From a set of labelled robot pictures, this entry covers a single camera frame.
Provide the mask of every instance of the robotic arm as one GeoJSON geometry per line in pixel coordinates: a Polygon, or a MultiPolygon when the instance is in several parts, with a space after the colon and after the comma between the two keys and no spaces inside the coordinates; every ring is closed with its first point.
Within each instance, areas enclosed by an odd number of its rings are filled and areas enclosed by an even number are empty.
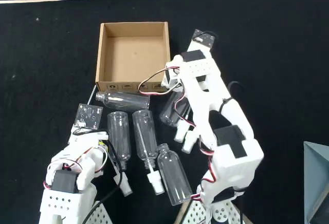
{"type": "Polygon", "coordinates": [[[264,157],[253,130],[238,102],[225,86],[221,72],[211,56],[214,37],[196,30],[187,52],[176,55],[167,63],[168,69],[162,85],[180,88],[193,110],[194,130],[180,120],[176,138],[183,140],[183,151],[189,153],[199,139],[207,148],[209,169],[204,174],[193,200],[201,201],[207,209],[217,202],[233,200],[243,194],[254,178],[254,173],[264,157]],[[209,111],[216,110],[232,126],[212,130],[209,111]]]}

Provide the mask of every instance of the clear plastic bottle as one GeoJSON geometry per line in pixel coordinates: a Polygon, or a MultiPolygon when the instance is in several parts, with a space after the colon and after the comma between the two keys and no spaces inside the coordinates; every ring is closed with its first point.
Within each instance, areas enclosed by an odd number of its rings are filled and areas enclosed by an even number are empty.
{"type": "Polygon", "coordinates": [[[108,108],[120,111],[137,111],[149,109],[150,96],[116,91],[97,92],[96,100],[101,101],[108,108]]]}
{"type": "MultiPolygon", "coordinates": [[[[160,113],[160,120],[169,126],[177,127],[179,116],[174,110],[174,103],[181,97],[181,92],[173,92],[169,97],[169,100],[165,104],[162,112],[160,113]]],[[[187,98],[184,98],[177,104],[177,111],[182,116],[187,114],[190,104],[187,98]]]]}
{"type": "Polygon", "coordinates": [[[159,145],[158,167],[172,206],[188,201],[192,195],[189,181],[178,155],[166,143],[159,145]]]}
{"type": "Polygon", "coordinates": [[[128,114],[125,112],[113,112],[107,115],[108,134],[113,147],[119,157],[122,170],[126,170],[126,163],[131,156],[128,114]]]}
{"type": "Polygon", "coordinates": [[[155,167],[158,156],[152,112],[140,110],[133,113],[137,155],[144,161],[145,168],[155,167]]]}

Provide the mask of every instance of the white bottle cap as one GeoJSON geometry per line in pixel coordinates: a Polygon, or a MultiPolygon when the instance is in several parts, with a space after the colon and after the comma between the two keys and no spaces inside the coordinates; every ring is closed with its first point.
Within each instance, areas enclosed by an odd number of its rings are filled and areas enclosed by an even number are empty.
{"type": "Polygon", "coordinates": [[[175,135],[174,140],[178,143],[183,143],[185,134],[190,128],[190,124],[187,123],[185,120],[179,120],[177,123],[177,132],[175,135]]]}
{"type": "MultiPolygon", "coordinates": [[[[117,174],[113,178],[114,178],[115,183],[118,184],[119,180],[120,180],[120,175],[117,174]]],[[[122,182],[120,184],[120,189],[125,197],[132,194],[132,192],[133,192],[132,189],[130,188],[130,185],[128,183],[128,178],[127,178],[125,172],[122,172],[122,182]]]]}
{"type": "Polygon", "coordinates": [[[161,176],[159,171],[154,171],[148,174],[149,182],[152,184],[155,195],[160,195],[165,192],[161,182],[161,176]]]}
{"type": "Polygon", "coordinates": [[[189,130],[186,133],[185,142],[184,142],[183,147],[181,148],[181,151],[183,151],[184,153],[187,153],[187,154],[191,153],[192,147],[195,144],[195,142],[197,141],[198,136],[199,135],[197,132],[195,132],[194,130],[189,130]]]}

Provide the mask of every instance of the open cardboard box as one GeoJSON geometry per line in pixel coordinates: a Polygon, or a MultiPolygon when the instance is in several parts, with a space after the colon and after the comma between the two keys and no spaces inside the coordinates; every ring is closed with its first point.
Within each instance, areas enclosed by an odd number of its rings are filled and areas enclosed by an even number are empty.
{"type": "MultiPolygon", "coordinates": [[[[167,22],[101,24],[96,70],[100,91],[137,92],[144,79],[170,61],[167,22]]],[[[163,74],[141,87],[144,91],[163,91],[163,74]]]]}

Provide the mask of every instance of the black felt mat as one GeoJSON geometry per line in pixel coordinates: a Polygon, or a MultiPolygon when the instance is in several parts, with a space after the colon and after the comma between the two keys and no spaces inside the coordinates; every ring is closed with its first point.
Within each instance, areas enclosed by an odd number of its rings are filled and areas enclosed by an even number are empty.
{"type": "MultiPolygon", "coordinates": [[[[213,57],[224,81],[244,86],[233,94],[265,154],[245,194],[245,214],[254,223],[301,223],[303,141],[329,145],[328,7],[329,0],[0,5],[0,222],[38,222],[46,166],[65,146],[78,104],[87,102],[94,85],[100,23],[168,21],[172,57],[187,49],[195,28],[212,30],[219,35],[213,57]]],[[[157,118],[164,101],[152,99],[158,143],[178,152],[195,189],[207,159],[196,148],[180,152],[174,130],[157,118]]],[[[212,119],[215,127],[225,124],[212,119]]],[[[173,223],[179,207],[166,194],[154,195],[134,139],[132,148],[127,175],[134,193],[107,201],[110,217],[114,223],[173,223]]],[[[95,180],[99,197],[114,187],[113,175],[108,167],[95,180]]]]}

